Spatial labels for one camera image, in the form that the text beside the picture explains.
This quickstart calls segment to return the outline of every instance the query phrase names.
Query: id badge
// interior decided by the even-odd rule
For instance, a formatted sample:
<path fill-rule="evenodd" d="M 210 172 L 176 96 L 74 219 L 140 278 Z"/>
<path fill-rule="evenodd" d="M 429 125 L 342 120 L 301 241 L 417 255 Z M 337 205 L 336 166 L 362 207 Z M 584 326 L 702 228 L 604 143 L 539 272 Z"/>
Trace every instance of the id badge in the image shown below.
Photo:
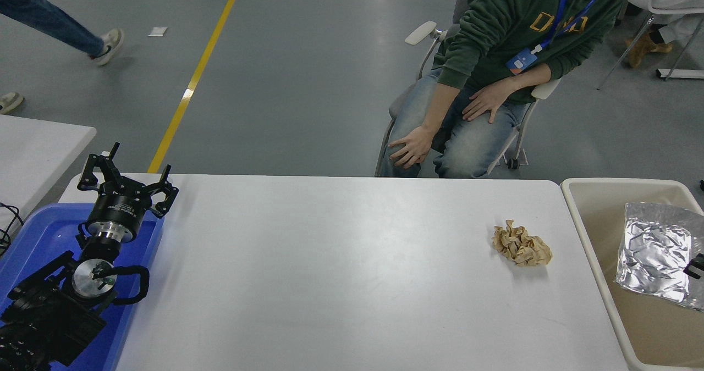
<path fill-rule="evenodd" d="M 520 75 L 523 70 L 530 67 L 536 60 L 538 60 L 538 57 L 533 55 L 529 48 L 526 48 L 511 58 L 511 60 L 506 63 L 506 67 L 511 70 L 513 75 Z"/>

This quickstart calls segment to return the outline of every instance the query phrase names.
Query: brown crumpled paper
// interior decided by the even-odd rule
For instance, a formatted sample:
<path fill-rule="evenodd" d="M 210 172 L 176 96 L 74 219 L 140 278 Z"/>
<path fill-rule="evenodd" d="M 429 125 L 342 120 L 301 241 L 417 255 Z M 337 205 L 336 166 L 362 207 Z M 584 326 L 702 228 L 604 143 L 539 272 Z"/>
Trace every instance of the brown crumpled paper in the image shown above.
<path fill-rule="evenodd" d="M 506 229 L 493 229 L 493 248 L 519 267 L 548 265 L 553 259 L 553 252 L 540 236 L 528 235 L 524 226 L 513 228 L 513 220 L 506 220 Z"/>

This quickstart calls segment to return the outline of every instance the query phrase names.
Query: man's left hand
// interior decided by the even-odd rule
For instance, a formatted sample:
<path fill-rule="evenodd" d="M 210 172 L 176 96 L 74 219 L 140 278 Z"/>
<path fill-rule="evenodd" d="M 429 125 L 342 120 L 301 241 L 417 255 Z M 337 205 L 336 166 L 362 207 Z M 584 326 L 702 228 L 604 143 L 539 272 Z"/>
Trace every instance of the man's left hand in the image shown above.
<path fill-rule="evenodd" d="M 496 111 L 498 111 L 498 108 L 501 107 L 508 96 L 515 90 L 509 79 L 499 80 L 491 85 L 485 86 L 477 93 L 470 96 L 472 103 L 462 110 L 462 119 L 472 121 L 489 111 L 488 123 L 493 124 Z"/>

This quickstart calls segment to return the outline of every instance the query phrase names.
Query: person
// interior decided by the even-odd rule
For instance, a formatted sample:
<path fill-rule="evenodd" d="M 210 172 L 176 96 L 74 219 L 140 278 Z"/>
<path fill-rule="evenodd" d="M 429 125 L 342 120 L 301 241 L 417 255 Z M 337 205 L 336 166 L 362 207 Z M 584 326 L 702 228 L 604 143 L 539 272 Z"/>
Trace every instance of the person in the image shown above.
<path fill-rule="evenodd" d="M 704 6 L 704 0 L 653 0 L 654 8 L 702 6 Z M 656 15 L 650 31 L 641 36 L 628 53 L 629 65 L 632 68 L 640 67 L 641 63 L 643 63 L 643 58 L 649 53 L 671 52 L 672 41 L 693 35 L 701 20 L 702 14 Z M 633 38 L 627 38 L 625 41 L 626 46 L 629 46 Z"/>
<path fill-rule="evenodd" d="M 96 36 L 47 0 L 0 0 L 0 13 L 87 53 L 98 66 L 110 62 L 125 42 L 123 30 Z M 9 113 L 23 100 L 16 92 L 0 96 L 0 114 Z"/>
<path fill-rule="evenodd" d="M 624 0 L 468 1 L 459 33 L 443 41 L 400 109 L 382 176 L 418 176 L 433 140 L 445 145 L 433 161 L 441 178 L 486 176 L 533 88 L 589 57 Z"/>

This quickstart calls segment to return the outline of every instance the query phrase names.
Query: blue jeans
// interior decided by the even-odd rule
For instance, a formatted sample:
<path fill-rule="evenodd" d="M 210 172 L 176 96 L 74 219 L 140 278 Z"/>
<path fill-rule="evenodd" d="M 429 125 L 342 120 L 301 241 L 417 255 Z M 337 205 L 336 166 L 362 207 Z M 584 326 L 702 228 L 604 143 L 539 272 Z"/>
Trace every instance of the blue jeans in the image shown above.
<path fill-rule="evenodd" d="M 441 71 L 435 69 L 416 83 L 403 102 L 389 142 L 408 135 L 422 124 Z M 500 156 L 528 108 L 525 104 L 503 103 L 493 124 L 488 123 L 488 113 L 468 123 L 462 119 L 462 110 L 470 104 L 470 96 L 476 92 L 468 86 L 460 91 L 433 140 L 433 148 L 442 148 L 443 143 L 445 146 L 442 155 L 433 160 L 435 172 L 441 178 L 482 178 L 488 175 L 491 164 Z M 394 166 L 395 161 L 390 156 L 400 148 L 402 146 L 389 148 L 387 144 L 381 170 L 384 178 L 416 178 L 420 173 L 420 164 L 408 169 Z"/>
<path fill-rule="evenodd" d="M 47 0 L 0 0 L 0 13 L 88 55 L 98 56 L 103 51 L 102 38 Z"/>

